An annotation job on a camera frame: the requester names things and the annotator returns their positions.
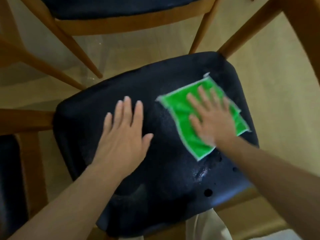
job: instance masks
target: beige pants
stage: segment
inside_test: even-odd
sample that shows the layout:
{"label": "beige pants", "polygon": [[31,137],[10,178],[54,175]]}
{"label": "beige pants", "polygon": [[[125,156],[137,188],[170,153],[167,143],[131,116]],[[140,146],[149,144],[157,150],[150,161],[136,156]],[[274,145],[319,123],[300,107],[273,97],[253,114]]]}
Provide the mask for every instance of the beige pants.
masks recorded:
{"label": "beige pants", "polygon": [[[128,239],[143,240],[143,236]],[[232,240],[232,238],[226,225],[211,209],[186,221],[186,240]]]}

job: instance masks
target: black leather cushion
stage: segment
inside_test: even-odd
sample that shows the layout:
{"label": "black leather cushion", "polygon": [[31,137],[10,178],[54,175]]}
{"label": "black leather cushion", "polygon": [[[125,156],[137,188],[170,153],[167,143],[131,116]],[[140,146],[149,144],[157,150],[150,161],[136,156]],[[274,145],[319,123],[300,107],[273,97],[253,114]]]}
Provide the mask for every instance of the black leather cushion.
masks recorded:
{"label": "black leather cushion", "polygon": [[60,20],[131,16],[187,5],[197,0],[42,0]]}
{"label": "black leather cushion", "polygon": [[0,239],[28,221],[19,145],[14,136],[0,136]]}
{"label": "black leather cushion", "polygon": [[252,132],[242,134],[258,145],[254,125],[233,66],[216,52],[181,56],[146,65],[102,81],[61,102],[54,134],[72,178],[94,157],[107,112],[125,95],[144,104],[143,134],[154,133],[145,160],[125,178],[97,225],[113,237],[134,237],[184,221],[227,201],[250,183],[215,149],[197,162],[182,144],[170,113],[156,98],[211,77],[240,109]]}

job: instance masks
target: green cloth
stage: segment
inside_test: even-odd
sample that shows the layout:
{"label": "green cloth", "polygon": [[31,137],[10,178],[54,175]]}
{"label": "green cloth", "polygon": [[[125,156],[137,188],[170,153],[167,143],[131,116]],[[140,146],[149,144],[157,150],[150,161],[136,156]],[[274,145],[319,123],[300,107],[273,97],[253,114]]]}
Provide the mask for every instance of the green cloth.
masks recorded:
{"label": "green cloth", "polygon": [[[187,100],[187,94],[192,93],[199,101],[201,100],[198,95],[198,87],[202,85],[208,96],[210,96],[209,90],[213,88],[218,97],[222,99],[225,96],[224,91],[215,83],[215,81],[208,75],[204,75],[202,80],[186,85],[168,94],[159,96],[157,101],[169,110],[174,122],[177,126],[179,136],[188,149],[188,151],[195,157],[197,161],[211,153],[215,147],[206,145],[195,133],[192,125],[189,121],[189,115],[198,113],[193,109]],[[246,131],[250,131],[246,121],[240,115],[241,110],[237,105],[230,100],[230,113],[232,114],[234,124],[236,127],[237,136]]]}

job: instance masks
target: person's right arm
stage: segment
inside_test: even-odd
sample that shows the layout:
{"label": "person's right arm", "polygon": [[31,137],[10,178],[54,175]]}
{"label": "person's right arm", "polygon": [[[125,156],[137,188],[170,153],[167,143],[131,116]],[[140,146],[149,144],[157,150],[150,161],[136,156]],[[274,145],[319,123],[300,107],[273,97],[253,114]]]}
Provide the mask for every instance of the person's right arm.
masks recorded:
{"label": "person's right arm", "polygon": [[318,239],[320,177],[237,137],[228,100],[224,98],[221,104],[213,90],[209,98],[202,87],[198,92],[202,103],[188,95],[201,117],[200,121],[195,115],[190,116],[198,136],[230,158],[303,239]]}

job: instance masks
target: hand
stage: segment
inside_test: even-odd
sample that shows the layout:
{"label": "hand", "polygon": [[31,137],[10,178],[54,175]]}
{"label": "hand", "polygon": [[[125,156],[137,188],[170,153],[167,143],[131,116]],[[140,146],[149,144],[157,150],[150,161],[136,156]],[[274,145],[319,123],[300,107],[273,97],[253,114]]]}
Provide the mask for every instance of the hand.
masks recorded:
{"label": "hand", "polygon": [[229,101],[227,97],[223,102],[219,100],[214,89],[210,89],[211,97],[200,86],[198,88],[202,104],[191,94],[187,99],[201,117],[201,121],[194,114],[190,115],[190,122],[201,140],[210,146],[219,146],[228,143],[236,137],[236,129],[233,118],[229,112]]}
{"label": "hand", "polygon": [[123,178],[130,175],[146,157],[153,134],[142,138],[143,104],[138,101],[132,116],[131,99],[126,96],[118,101],[112,114],[104,120],[103,133],[100,138],[93,165],[117,170]]}

